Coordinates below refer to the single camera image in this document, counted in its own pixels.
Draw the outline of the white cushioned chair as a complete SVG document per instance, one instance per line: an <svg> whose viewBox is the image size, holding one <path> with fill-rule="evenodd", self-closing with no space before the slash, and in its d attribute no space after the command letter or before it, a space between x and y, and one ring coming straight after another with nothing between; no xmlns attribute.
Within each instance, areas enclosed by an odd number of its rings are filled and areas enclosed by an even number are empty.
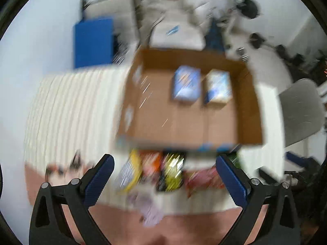
<svg viewBox="0 0 327 245"><path fill-rule="evenodd" d="M188 21L162 20L151 30L149 47L201 51L205 38L201 29Z"/></svg>

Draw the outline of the silver scrubber yellow ends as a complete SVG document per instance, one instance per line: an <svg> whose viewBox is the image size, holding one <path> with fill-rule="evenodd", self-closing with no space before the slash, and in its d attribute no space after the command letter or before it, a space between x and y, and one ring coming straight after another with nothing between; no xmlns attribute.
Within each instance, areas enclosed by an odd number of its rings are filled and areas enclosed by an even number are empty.
<svg viewBox="0 0 327 245"><path fill-rule="evenodd" d="M142 161L137 149L130 152L127 162L120 170L115 183L118 191L128 192L138 182L142 175Z"/></svg>

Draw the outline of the dumbbell pair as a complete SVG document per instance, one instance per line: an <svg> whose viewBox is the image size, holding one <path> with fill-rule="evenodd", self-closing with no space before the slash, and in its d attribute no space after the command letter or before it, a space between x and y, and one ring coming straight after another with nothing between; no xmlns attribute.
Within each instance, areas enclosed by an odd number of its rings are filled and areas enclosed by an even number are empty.
<svg viewBox="0 0 327 245"><path fill-rule="evenodd" d="M249 56L247 55L246 49L244 47L240 47L236 50L236 53L239 57L240 61L247 62L249 59Z"/></svg>

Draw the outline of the purple cloth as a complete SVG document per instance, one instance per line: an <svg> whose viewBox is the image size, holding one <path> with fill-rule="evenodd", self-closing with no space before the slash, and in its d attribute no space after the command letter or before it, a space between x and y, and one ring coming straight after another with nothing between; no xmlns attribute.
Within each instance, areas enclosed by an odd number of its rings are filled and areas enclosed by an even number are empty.
<svg viewBox="0 0 327 245"><path fill-rule="evenodd" d="M164 213L157 207L152 197L147 193L139 191L131 192L127 200L142 215L141 222L144 227L154 227L164 217Z"/></svg>

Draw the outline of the blue mat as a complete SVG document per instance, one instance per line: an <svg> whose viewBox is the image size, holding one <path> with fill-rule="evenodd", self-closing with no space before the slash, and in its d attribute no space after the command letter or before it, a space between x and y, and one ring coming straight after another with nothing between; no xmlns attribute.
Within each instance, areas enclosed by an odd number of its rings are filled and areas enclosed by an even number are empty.
<svg viewBox="0 0 327 245"><path fill-rule="evenodd" d="M74 26L74 68L111 64L113 56L112 18L84 20Z"/></svg>

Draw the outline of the cardboard box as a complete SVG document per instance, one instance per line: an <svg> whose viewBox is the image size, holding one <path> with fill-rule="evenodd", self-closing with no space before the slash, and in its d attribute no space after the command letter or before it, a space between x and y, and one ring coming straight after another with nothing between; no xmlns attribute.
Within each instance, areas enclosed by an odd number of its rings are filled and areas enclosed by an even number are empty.
<svg viewBox="0 0 327 245"><path fill-rule="evenodd" d="M125 83L117 138L158 149L263 144L247 65L213 51L140 47Z"/></svg>

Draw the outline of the floor barbell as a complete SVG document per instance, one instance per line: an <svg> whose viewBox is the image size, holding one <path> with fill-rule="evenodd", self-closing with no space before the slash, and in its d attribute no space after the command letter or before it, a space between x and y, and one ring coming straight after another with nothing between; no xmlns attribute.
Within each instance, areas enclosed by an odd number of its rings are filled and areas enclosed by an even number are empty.
<svg viewBox="0 0 327 245"><path fill-rule="evenodd" d="M287 53L287 49L285 46L273 45L269 43L264 37L262 37L259 33L252 33L249 36L249 43L254 49L260 49L262 47L273 49L282 59L288 59L289 55Z"/></svg>

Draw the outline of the orange panda snack packet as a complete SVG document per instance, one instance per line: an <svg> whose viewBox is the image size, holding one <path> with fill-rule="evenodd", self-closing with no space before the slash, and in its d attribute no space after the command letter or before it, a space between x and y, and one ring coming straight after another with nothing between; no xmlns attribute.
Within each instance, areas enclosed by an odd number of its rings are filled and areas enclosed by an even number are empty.
<svg viewBox="0 0 327 245"><path fill-rule="evenodd" d="M140 151L142 174L142 183L156 184L160 175L162 152L141 150Z"/></svg>

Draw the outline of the green wipes packet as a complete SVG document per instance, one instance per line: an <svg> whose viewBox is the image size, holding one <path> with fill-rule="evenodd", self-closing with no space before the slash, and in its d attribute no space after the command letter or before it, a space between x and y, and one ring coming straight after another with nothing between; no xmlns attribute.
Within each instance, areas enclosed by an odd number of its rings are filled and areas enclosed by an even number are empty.
<svg viewBox="0 0 327 245"><path fill-rule="evenodd" d="M242 168L240 157L238 156L236 151L230 151L230 152L226 153L226 156L228 157L228 159L232 162L232 164L236 168L238 168L238 169Z"/></svg>

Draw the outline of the grey chair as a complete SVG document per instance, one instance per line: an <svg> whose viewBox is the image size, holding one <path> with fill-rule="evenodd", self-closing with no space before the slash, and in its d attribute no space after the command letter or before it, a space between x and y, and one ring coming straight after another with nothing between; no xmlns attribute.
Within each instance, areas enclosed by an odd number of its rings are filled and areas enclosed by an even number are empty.
<svg viewBox="0 0 327 245"><path fill-rule="evenodd" d="M325 109L314 81L298 80L281 92L279 99L286 147L321 130L325 123Z"/></svg>

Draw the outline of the cream blue tissue pack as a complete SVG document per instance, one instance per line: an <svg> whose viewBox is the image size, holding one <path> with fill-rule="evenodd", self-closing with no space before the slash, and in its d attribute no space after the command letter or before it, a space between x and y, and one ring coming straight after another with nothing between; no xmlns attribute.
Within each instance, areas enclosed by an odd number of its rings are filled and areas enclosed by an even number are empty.
<svg viewBox="0 0 327 245"><path fill-rule="evenodd" d="M229 72L212 69L205 77L205 105L226 105L232 100L232 84Z"/></svg>

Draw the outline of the black yellow shoe wipes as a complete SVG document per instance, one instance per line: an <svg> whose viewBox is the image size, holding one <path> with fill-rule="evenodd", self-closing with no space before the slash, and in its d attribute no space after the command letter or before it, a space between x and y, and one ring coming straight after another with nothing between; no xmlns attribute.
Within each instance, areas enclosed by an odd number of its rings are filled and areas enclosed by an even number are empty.
<svg viewBox="0 0 327 245"><path fill-rule="evenodd" d="M185 151L164 151L156 190L168 193L180 189L184 183Z"/></svg>

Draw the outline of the barbell on rack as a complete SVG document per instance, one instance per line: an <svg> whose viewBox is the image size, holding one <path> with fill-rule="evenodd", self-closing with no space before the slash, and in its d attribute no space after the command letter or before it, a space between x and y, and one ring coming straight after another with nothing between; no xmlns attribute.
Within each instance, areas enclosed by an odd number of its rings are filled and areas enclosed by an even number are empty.
<svg viewBox="0 0 327 245"><path fill-rule="evenodd" d="M221 19L230 20L240 14L247 19L255 19L260 15L259 5L255 0L221 0L223 7L219 10Z"/></svg>

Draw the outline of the quilted folding chair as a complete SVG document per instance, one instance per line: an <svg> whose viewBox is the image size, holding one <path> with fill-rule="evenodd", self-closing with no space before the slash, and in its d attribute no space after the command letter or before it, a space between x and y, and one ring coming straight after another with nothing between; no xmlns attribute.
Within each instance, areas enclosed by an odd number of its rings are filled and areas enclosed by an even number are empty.
<svg viewBox="0 0 327 245"><path fill-rule="evenodd" d="M95 0L83 8L85 20L112 18L114 33L122 35L123 41L139 42L134 0Z"/></svg>

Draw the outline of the red snack packet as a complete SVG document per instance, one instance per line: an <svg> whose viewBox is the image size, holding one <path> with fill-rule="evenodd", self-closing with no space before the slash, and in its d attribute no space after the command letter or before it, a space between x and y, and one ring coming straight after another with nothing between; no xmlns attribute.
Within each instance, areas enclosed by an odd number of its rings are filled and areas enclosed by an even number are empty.
<svg viewBox="0 0 327 245"><path fill-rule="evenodd" d="M223 189L224 183L214 165L208 169L188 170L184 172L184 185L187 196L207 189Z"/></svg>

